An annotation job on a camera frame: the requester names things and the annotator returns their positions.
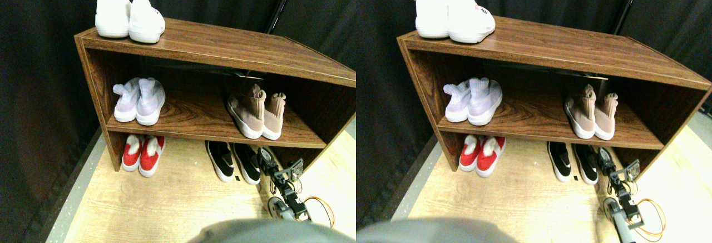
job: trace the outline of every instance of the wire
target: wire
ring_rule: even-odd
[[[331,228],[334,227],[334,224],[336,223],[336,216],[334,215],[334,210],[331,210],[331,206],[329,206],[329,203],[325,202],[319,197],[307,197],[306,200],[304,200],[304,203],[308,202],[309,200],[317,200],[318,202],[321,203],[321,207],[324,208],[324,211],[326,212],[326,217],[329,218],[329,223],[331,223]]]

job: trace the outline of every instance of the sock sneaker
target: sock sneaker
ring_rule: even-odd
[[[482,144],[482,151],[477,156],[477,175],[489,177],[494,172],[500,157],[504,154],[507,139],[501,136],[488,136]]]
[[[122,123],[133,121],[138,110],[139,78],[129,80],[126,85],[114,85],[114,93],[119,95],[119,101],[114,107],[114,118]]]
[[[162,136],[147,136],[143,151],[141,152],[138,172],[144,177],[152,177],[158,169],[158,161],[166,147],[166,138]]]
[[[554,174],[561,182],[571,180],[571,162],[569,162],[569,151],[566,150],[566,143],[547,142],[546,149],[551,157],[551,165],[554,167]]]
[[[603,103],[600,103],[600,105],[597,103],[594,116],[596,119],[595,135],[598,138],[603,140],[613,138],[613,133],[616,131],[616,119],[614,115],[617,107],[618,95],[616,93],[609,93],[603,98]]]
[[[205,141],[205,149],[208,151],[210,161],[213,161],[215,173],[223,182],[230,182],[234,178],[234,165],[232,163],[232,152],[225,142]]]
[[[586,85],[580,95],[569,96],[564,104],[564,111],[569,117],[571,128],[576,136],[588,139],[592,138],[596,131],[596,119],[594,108],[596,103],[596,93],[591,85]]]
[[[571,144],[571,148],[574,150],[576,161],[579,164],[581,179],[589,185],[595,185],[598,182],[598,170],[593,149],[591,146],[581,144]]]
[[[415,1],[415,29],[423,38],[448,37],[447,0]]]
[[[262,136],[266,98],[267,93],[257,85],[253,85],[247,94],[236,93],[228,98],[227,111],[246,138],[257,139]]]
[[[481,42],[494,32],[492,14],[474,0],[448,0],[448,35],[456,42]]]
[[[476,126],[488,124],[497,107],[502,103],[502,87],[497,81],[490,81],[487,78],[481,80],[471,78],[470,96],[467,120]]]
[[[482,152],[483,139],[480,136],[468,135],[465,138],[465,147],[460,154],[460,170],[471,172],[477,166],[477,156]]]
[[[148,0],[134,0],[129,21],[129,37],[142,43],[156,43],[166,29],[161,12],[151,7]]]
[[[287,95],[275,93],[269,100],[265,101],[265,126],[262,129],[262,136],[270,140],[277,140],[282,136],[282,124],[284,123],[284,101]]]
[[[470,104],[470,81],[463,81],[460,85],[445,85],[443,91],[450,98],[450,103],[445,108],[445,118],[451,123],[467,120],[468,104]]]
[[[256,152],[246,144],[230,143],[230,151],[235,154],[237,161],[240,163],[242,178],[250,185],[260,183],[260,169],[253,161]]]
[[[138,100],[136,121],[144,126],[152,126],[158,121],[161,108],[166,102],[166,91],[160,81],[154,78],[139,80],[141,98]]]
[[[102,37],[126,37],[129,35],[130,12],[129,0],[96,0],[96,32]]]
[[[143,151],[144,138],[142,135],[131,134],[126,139],[124,155],[121,157],[121,167],[127,172],[133,172],[138,168],[138,159]]]

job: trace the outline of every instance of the gray floor edge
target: gray floor edge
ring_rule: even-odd
[[[425,186],[425,182],[430,178],[430,173],[433,172],[433,168],[435,168],[435,164],[438,162],[438,159],[440,159],[442,153],[443,150],[440,147],[440,143],[435,144],[433,151],[430,152],[428,158],[423,162],[423,167],[420,167],[418,175],[413,179],[413,183],[408,187],[408,191],[403,196],[403,200],[401,200],[398,205],[391,221],[405,220],[408,218],[410,211],[413,209],[413,205],[415,205],[416,200],[418,200],[420,196],[420,192]]]
[[[82,202],[84,192],[89,187],[89,182],[92,175],[94,175],[94,170],[96,170],[96,165],[99,164],[99,159],[101,159],[101,154],[104,152],[105,147],[106,141],[104,141],[104,134],[102,134],[96,141],[91,154],[89,154],[86,164],[82,167],[79,177],[74,182],[74,186],[72,186],[72,190],[62,206],[57,220],[54,221],[52,230],[47,236],[47,242],[64,242],[64,238],[69,232],[69,226],[72,225],[72,220],[74,220],[74,214],[79,208],[79,203]]]

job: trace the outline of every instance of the wood grain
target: wood grain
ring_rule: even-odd
[[[165,19],[166,30],[156,44],[103,38],[91,30],[78,37],[88,49],[246,68],[356,87],[356,72],[285,37]]]
[[[424,39],[417,33],[399,39],[412,50],[603,73],[697,90],[709,90],[712,85],[672,58],[627,37],[505,17],[495,17],[495,21],[497,29],[478,44]]]
[[[246,143],[264,146],[323,148],[326,143],[288,106],[284,113],[282,136],[276,141],[260,137],[249,139],[240,133],[217,93],[166,91],[166,103],[153,126],[137,121],[120,123],[114,116],[106,125],[109,131],[176,136],[200,140]]]
[[[438,123],[438,129],[456,133],[595,146],[658,150],[664,146],[623,101],[620,101],[616,109],[615,135],[609,141],[603,141],[595,136],[591,139],[582,139],[574,134],[559,96],[514,90],[505,90],[503,94],[502,103],[489,124],[474,126],[468,121],[451,123],[443,117]]]

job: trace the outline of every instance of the pink sneaker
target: pink sneaker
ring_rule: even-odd
[[[166,139],[162,136],[148,136],[141,151],[141,162],[138,171],[144,177],[152,177],[158,168],[158,159],[166,147]]]

